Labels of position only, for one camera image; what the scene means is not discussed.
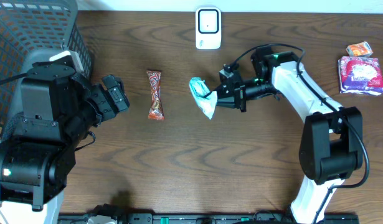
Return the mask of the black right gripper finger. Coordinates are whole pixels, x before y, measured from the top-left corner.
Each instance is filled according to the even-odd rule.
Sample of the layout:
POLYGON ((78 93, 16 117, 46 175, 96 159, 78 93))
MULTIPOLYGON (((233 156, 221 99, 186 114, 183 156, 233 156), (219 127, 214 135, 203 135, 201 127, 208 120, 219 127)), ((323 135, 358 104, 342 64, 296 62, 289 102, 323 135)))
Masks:
POLYGON ((218 98, 216 106, 235 109, 236 108, 235 98, 233 96, 228 96, 225 98, 218 98))
POLYGON ((214 89, 214 91, 227 93, 228 92, 228 86, 226 83, 221 83, 219 86, 217 86, 214 89))

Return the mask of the teal snack wrapper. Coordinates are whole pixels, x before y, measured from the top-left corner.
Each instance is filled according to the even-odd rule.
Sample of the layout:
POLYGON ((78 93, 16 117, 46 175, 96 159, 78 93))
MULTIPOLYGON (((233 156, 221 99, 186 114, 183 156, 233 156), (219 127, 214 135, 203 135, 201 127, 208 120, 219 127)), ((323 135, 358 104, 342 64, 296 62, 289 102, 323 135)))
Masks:
POLYGON ((199 77, 191 78, 189 88, 197 106, 208 119, 212 119, 218 101, 217 92, 210 91, 205 81, 199 77))

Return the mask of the red orange chocolate bar wrapper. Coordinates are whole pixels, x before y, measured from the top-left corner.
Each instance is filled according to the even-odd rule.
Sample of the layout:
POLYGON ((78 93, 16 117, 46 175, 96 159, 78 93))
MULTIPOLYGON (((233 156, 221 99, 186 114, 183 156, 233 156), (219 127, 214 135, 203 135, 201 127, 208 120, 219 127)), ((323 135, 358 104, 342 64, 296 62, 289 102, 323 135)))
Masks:
POLYGON ((155 120, 163 120, 163 106, 161 101, 161 72, 148 70, 147 76, 151 86, 151 107, 149 109, 148 118, 155 120))

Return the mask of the purple red noodle packet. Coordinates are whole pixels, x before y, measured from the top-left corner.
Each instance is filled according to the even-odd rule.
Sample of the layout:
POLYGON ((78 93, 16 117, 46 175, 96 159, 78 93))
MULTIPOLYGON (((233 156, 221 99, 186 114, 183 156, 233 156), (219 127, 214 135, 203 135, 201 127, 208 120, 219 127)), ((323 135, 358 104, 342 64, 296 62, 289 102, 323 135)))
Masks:
POLYGON ((338 60, 340 93, 379 96, 383 78, 378 58, 343 56, 338 60))

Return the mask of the small orange box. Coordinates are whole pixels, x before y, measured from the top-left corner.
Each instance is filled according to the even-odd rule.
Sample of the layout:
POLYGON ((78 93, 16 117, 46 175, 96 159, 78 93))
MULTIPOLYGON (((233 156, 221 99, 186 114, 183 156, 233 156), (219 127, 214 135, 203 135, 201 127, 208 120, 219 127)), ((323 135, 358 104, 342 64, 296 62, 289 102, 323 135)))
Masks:
POLYGON ((351 57, 370 57, 373 54, 373 50, 368 42, 363 41, 358 44, 348 45, 346 52, 351 57))

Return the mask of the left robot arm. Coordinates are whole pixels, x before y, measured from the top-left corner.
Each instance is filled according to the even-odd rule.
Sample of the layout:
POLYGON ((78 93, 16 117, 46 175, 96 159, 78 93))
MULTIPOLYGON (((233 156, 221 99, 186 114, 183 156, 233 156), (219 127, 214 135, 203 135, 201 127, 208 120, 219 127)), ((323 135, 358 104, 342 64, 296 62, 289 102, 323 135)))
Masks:
POLYGON ((0 223, 56 223, 82 141, 130 103, 120 78, 92 84, 73 51, 20 78, 19 111, 0 142, 0 223))

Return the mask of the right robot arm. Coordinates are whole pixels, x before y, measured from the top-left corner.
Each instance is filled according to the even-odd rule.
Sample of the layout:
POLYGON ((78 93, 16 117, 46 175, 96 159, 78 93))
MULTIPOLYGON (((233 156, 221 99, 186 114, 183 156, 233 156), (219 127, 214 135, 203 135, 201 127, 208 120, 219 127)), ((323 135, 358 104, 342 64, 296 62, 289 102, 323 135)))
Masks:
POLYGON ((236 60, 223 66, 214 90, 216 105, 244 112, 250 100, 277 94, 288 100, 304 124, 299 149, 304 177, 287 220, 321 223, 337 189, 357 188, 367 180, 365 175, 356 184, 344 183, 355 170, 369 166, 362 114, 355 107, 345 108, 314 82, 301 62, 304 51, 297 55, 297 48, 289 45, 286 52, 274 52, 273 46, 249 50, 254 78, 244 80, 236 60))

